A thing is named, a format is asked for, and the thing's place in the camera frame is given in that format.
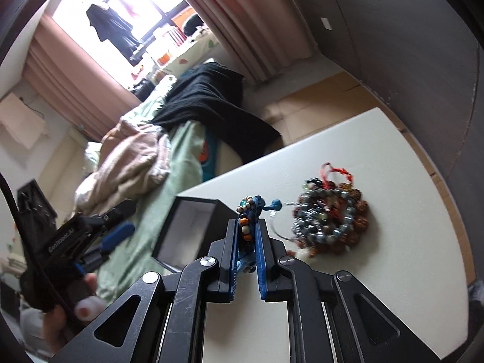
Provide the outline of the black square jewelry box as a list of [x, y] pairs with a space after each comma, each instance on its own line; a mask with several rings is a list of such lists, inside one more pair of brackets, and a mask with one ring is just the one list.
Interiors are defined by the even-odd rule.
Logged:
[[235, 218], [235, 211], [218, 199], [177, 197], [152, 258], [169, 272], [179, 272], [193, 260], [205, 257], [213, 242], [225, 238], [227, 224]]

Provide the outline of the green bed sheet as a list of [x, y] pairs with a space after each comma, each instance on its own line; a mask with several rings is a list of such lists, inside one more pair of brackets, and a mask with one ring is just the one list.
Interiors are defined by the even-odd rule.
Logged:
[[[173, 75], [164, 77], [144, 103], [121, 118], [136, 125], [151, 124], [176, 81]], [[205, 128], [196, 121], [187, 121], [165, 131], [172, 146], [171, 172], [163, 185], [134, 200], [136, 212], [129, 219], [135, 225], [134, 234], [118, 245], [97, 271], [97, 294], [107, 303], [113, 303], [144, 273], [162, 270], [152, 259], [152, 251], [175, 196], [202, 182], [198, 157], [204, 145]]]

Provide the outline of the pink fleece blanket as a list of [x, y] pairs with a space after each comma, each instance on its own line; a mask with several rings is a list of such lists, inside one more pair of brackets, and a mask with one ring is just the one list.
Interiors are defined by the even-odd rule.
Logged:
[[164, 184], [171, 159], [171, 141], [162, 127], [121, 118], [103, 138], [96, 170], [75, 191], [74, 212], [100, 215], [141, 198]]

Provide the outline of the blue orange mattress label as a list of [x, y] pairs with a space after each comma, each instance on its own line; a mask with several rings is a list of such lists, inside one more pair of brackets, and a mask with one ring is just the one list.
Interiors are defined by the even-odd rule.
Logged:
[[218, 137], [210, 130], [206, 129], [204, 145], [198, 157], [199, 163], [202, 167], [203, 182], [213, 179], [216, 176], [218, 147]]

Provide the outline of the pink curtain left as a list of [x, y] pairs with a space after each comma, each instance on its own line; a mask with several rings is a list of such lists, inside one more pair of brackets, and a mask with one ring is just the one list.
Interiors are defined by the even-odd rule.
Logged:
[[55, 112], [95, 141], [140, 104], [46, 15], [30, 41], [22, 76]]

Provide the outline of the pink curtain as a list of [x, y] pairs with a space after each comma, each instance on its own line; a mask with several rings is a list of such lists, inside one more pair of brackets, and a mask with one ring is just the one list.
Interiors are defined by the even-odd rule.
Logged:
[[55, 112], [95, 141], [140, 104], [46, 15], [30, 41], [22, 76]]
[[316, 45], [294, 0], [187, 0], [251, 83], [313, 57]]

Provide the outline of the black knitted blanket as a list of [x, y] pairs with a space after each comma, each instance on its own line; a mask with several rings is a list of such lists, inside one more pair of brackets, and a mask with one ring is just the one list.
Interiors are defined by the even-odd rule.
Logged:
[[279, 131], [242, 108], [243, 75], [211, 61], [188, 70], [167, 93], [150, 123], [169, 131], [198, 121], [246, 164], [281, 139]]

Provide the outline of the patterned window bench cushion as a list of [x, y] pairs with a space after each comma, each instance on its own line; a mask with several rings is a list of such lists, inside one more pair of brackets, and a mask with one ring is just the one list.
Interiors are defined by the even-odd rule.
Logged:
[[158, 69], [166, 75], [180, 78], [187, 70], [208, 59], [209, 53], [219, 44], [218, 39], [206, 26], [198, 26], [195, 32], [179, 46], [168, 51], [169, 59], [155, 61]]

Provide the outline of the black hanging garment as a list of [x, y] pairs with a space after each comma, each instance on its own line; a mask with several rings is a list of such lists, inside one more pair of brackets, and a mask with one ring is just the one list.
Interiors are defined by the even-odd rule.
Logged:
[[86, 16], [101, 42], [110, 41], [121, 55], [129, 60], [139, 46], [131, 31], [132, 25], [120, 17], [112, 8], [101, 8], [92, 4]]

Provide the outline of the flattened cardboard on floor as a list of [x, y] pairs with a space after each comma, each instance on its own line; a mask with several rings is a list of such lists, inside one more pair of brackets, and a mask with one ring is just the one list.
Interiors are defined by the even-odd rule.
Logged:
[[280, 130], [285, 144], [297, 142], [373, 108], [380, 109], [405, 138], [431, 177], [454, 227], [467, 284], [477, 280], [469, 236], [443, 175], [403, 121], [369, 89], [343, 71], [284, 97], [266, 96], [263, 100], [267, 104], [258, 106], [256, 115]]

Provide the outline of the pink curtain right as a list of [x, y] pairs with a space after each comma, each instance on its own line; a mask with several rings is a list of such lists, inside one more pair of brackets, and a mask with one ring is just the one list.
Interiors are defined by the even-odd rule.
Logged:
[[294, 0], [187, 0], [251, 83], [313, 57], [316, 45]]

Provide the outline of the white wardrobe sticker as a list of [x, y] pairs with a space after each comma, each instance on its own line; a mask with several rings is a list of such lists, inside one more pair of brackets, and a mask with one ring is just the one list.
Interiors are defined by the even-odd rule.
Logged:
[[332, 31], [332, 25], [326, 17], [321, 17], [321, 22], [326, 30]]

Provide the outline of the dark grey wardrobe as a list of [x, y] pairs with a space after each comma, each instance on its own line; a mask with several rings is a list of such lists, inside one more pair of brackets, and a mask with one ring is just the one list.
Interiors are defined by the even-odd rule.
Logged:
[[483, 41], [447, 0], [295, 1], [320, 51], [386, 103], [443, 175], [481, 274]]

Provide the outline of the beige cloth on wall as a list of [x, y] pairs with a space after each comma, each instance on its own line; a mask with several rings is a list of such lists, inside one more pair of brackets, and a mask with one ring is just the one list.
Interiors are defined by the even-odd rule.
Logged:
[[1, 125], [16, 142], [30, 150], [45, 133], [46, 121], [10, 93], [1, 101]]

